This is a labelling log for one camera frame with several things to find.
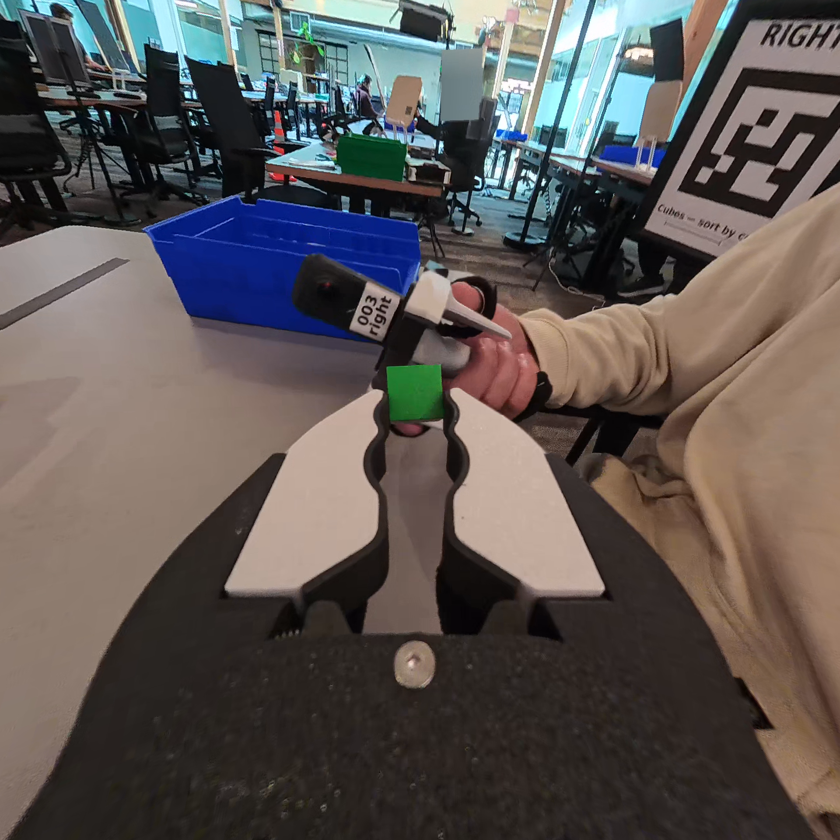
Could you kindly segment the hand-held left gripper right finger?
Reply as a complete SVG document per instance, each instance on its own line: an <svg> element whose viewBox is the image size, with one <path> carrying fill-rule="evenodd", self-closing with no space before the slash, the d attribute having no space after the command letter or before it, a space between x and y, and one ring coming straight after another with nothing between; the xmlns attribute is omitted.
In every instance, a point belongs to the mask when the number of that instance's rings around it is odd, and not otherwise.
<svg viewBox="0 0 840 840"><path fill-rule="evenodd" d="M444 404L442 628L477 632L502 603L528 626L540 604L602 600L606 585L541 446L459 388Z"/></svg>

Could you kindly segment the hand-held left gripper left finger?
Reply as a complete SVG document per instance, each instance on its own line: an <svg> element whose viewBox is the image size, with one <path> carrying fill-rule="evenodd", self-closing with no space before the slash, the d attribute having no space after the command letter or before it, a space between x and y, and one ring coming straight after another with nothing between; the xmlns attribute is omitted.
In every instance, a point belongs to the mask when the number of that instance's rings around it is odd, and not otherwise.
<svg viewBox="0 0 840 840"><path fill-rule="evenodd" d="M225 585L229 599L285 599L304 617L334 602L359 629L389 571L382 488L388 402L373 389L285 453Z"/></svg>

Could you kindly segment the blue plastic bin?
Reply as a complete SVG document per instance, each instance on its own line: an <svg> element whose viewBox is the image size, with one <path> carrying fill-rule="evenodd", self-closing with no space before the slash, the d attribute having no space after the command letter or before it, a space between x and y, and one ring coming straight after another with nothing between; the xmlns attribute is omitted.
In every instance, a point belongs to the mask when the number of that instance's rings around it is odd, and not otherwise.
<svg viewBox="0 0 840 840"><path fill-rule="evenodd" d="M190 316L343 340L362 338L292 304L306 256L325 254L401 295L422 263L412 222L237 196L144 231Z"/></svg>

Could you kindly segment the green wooden cube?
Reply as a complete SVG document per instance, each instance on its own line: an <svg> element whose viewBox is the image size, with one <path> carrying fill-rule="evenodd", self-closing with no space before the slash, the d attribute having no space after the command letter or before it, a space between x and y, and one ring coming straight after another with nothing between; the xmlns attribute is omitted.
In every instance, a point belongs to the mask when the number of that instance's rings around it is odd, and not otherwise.
<svg viewBox="0 0 840 840"><path fill-rule="evenodd" d="M440 364L390 365L385 370L392 424L423 424L445 416Z"/></svg>

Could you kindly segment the person's right forearm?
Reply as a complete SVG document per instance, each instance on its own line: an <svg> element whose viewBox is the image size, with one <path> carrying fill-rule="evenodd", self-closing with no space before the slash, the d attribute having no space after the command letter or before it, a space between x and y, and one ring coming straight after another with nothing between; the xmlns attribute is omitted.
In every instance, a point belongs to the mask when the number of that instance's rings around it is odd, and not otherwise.
<svg viewBox="0 0 840 840"><path fill-rule="evenodd" d="M838 385L839 187L764 225L676 295L519 322L551 406L666 415L759 358L771 392Z"/></svg>

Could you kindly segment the brown wooden desk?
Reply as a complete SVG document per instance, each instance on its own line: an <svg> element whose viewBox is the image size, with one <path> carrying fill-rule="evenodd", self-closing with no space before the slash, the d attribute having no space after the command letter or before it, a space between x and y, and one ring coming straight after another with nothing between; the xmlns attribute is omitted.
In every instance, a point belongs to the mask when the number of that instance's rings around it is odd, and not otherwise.
<svg viewBox="0 0 840 840"><path fill-rule="evenodd" d="M618 299L636 268L624 245L656 169L600 158L557 162L560 193L546 239L549 267L566 267L573 288L605 301Z"/></svg>
<svg viewBox="0 0 840 840"><path fill-rule="evenodd" d="M293 177L323 193L363 198L387 209L391 209L406 196L428 200L442 197L446 192L446 186L435 183L411 182L406 179L392 181L344 173L329 154L334 151L330 144L316 141L283 155L270 157L266 161L266 171L285 180Z"/></svg>

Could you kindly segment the green bin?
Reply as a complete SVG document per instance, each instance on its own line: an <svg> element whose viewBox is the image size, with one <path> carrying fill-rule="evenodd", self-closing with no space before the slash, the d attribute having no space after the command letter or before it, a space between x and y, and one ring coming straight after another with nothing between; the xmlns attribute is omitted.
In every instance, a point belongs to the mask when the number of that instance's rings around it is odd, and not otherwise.
<svg viewBox="0 0 840 840"><path fill-rule="evenodd" d="M336 143L335 162L343 175L402 182L407 146L384 136L348 133Z"/></svg>

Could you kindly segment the orange traffic cone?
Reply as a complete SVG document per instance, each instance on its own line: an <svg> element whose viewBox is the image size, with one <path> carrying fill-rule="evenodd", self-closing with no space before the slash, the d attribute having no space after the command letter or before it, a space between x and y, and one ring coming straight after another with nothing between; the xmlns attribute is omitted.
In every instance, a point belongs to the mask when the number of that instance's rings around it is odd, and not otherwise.
<svg viewBox="0 0 840 840"><path fill-rule="evenodd" d="M269 142L269 146L274 152L275 156L283 156L287 153L285 146L286 135L279 110L273 111L273 119L274 122L272 125L272 134L267 139L267 142ZM270 171L268 174L272 182L281 183L284 186L288 186L289 184L295 184L297 182L297 179L292 175L283 175L273 171Z"/></svg>

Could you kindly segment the black office chair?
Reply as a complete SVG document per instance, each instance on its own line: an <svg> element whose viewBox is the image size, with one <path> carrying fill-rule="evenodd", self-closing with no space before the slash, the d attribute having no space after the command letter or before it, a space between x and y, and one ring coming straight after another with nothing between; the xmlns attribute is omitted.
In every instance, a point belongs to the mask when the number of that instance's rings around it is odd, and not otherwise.
<svg viewBox="0 0 840 840"><path fill-rule="evenodd" d="M223 196L254 203L264 192L266 162L275 157L258 133L252 108L229 65L185 58L199 102L213 132L222 163Z"/></svg>
<svg viewBox="0 0 840 840"><path fill-rule="evenodd" d="M1 183L7 192L1 236L34 223L69 224L74 217L55 179L70 158L46 117L28 42L20 24L1 21Z"/></svg>
<svg viewBox="0 0 840 840"><path fill-rule="evenodd" d="M476 226L482 225L480 216L471 209L474 192L486 185L485 164L491 143L498 128L497 99L483 98L479 117L471 121L446 121L438 129L443 151L438 160L450 171L445 200L448 205L448 222L452 232L471 237L475 230L468 226L474 218Z"/></svg>
<svg viewBox="0 0 840 840"><path fill-rule="evenodd" d="M143 141L144 155L154 167L157 194L160 198L177 195L183 200L202 206L208 197L197 191L198 153L186 116L181 90L181 68L178 55L150 44L143 47L146 78L145 115L150 134ZM187 188L165 180L163 165L183 165Z"/></svg>

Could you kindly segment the black speaker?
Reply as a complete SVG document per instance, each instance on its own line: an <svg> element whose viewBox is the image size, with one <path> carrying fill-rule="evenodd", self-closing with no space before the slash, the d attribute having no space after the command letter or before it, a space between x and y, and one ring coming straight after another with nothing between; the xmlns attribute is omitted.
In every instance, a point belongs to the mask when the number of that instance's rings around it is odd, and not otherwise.
<svg viewBox="0 0 840 840"><path fill-rule="evenodd" d="M400 18L401 34L431 43L449 43L455 16L448 8L418 1L398 1L396 14Z"/></svg>

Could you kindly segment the small blue bin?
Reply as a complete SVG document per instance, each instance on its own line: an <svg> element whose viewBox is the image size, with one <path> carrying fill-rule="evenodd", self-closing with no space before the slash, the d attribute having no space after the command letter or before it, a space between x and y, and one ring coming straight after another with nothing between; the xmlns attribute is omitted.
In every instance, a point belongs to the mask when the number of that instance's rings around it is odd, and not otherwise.
<svg viewBox="0 0 840 840"><path fill-rule="evenodd" d="M631 165L631 166L650 166L654 169L659 168L661 161L666 154L664 148L651 149L648 146L624 146L617 144L609 144L604 147L601 152L596 153L595 157L602 161L610 163Z"/></svg>

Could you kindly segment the black monitor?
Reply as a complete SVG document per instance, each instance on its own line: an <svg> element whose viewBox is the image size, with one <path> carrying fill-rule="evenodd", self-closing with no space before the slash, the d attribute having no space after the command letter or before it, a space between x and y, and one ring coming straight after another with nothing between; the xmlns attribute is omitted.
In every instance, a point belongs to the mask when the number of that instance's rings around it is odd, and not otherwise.
<svg viewBox="0 0 840 840"><path fill-rule="evenodd" d="M46 82L91 89L87 66L67 23L26 10L19 15Z"/></svg>

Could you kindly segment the framed marker poster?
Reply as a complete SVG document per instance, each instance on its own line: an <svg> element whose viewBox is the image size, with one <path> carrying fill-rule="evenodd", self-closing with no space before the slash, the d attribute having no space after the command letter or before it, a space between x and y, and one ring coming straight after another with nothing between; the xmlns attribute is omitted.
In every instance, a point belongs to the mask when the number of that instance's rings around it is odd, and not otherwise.
<svg viewBox="0 0 840 840"><path fill-rule="evenodd" d="M740 2L635 223L713 260L838 182L839 3Z"/></svg>

